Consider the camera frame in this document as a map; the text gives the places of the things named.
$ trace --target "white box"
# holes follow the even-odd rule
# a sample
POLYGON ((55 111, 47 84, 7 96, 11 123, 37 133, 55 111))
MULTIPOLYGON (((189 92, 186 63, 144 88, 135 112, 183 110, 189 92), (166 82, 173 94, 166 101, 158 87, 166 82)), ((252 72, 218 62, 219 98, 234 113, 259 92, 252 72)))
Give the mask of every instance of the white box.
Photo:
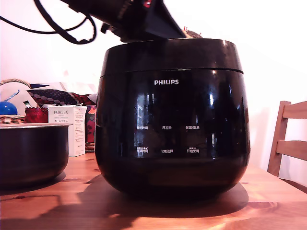
POLYGON ((68 127, 68 152, 70 157, 85 154, 86 106, 48 106, 49 123, 72 124, 68 127))

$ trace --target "black rice cooker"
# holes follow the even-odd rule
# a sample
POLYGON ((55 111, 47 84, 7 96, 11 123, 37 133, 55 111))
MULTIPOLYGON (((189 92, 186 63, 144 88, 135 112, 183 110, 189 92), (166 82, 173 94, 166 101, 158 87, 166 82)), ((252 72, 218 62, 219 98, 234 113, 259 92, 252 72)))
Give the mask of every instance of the black rice cooker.
POLYGON ((217 39, 109 49, 95 154, 104 178, 139 197, 212 197, 249 161, 248 107, 236 46, 217 39))

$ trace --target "rice cooker lid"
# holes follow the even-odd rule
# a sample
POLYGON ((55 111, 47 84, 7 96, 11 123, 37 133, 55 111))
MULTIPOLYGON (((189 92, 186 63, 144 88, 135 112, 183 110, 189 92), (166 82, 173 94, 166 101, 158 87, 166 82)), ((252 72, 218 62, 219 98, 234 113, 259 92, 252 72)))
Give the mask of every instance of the rice cooker lid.
POLYGON ((225 69, 243 73, 236 45, 207 38, 127 43, 110 48, 101 76, 152 70, 225 69))

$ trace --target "white wall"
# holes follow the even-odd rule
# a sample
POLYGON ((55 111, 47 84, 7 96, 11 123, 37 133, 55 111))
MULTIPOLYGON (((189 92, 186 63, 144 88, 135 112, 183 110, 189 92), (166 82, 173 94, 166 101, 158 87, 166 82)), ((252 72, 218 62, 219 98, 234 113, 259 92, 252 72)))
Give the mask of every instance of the white wall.
MULTIPOLYGON (((63 28, 83 16, 59 0, 42 0, 63 28)), ((234 42, 244 68, 248 94, 252 154, 250 162, 267 169, 279 101, 307 100, 307 2, 246 0, 165 0, 181 28, 207 38, 234 42)), ((21 25, 51 30, 32 1, 1 0, 1 15, 21 25)), ((89 38, 88 23, 77 33, 89 38)), ((1 22, 1 77, 31 83, 82 81, 98 83, 104 52, 119 44, 111 33, 98 34, 91 44, 78 46, 59 35, 23 32, 1 22)), ((289 121, 286 139, 307 140, 307 123, 289 121)), ((283 156, 282 178, 307 185, 307 162, 283 156)))

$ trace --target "wicker basket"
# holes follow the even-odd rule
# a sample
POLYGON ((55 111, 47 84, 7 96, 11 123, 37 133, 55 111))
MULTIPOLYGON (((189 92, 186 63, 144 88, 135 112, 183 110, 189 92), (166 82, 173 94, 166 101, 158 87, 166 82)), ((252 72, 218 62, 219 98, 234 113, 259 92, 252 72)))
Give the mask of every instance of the wicker basket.
MULTIPOLYGON (((0 81, 0 86, 11 83, 11 82, 18 82, 21 84, 24 84, 31 88, 30 84, 27 83, 26 81, 20 80, 20 79, 7 79, 7 80, 2 80, 0 81)), ((24 115, 0 115, 0 124, 21 124, 25 123, 24 121, 25 116, 24 115)))
POLYGON ((21 124, 24 123, 25 116, 20 115, 0 115, 0 124, 21 124))

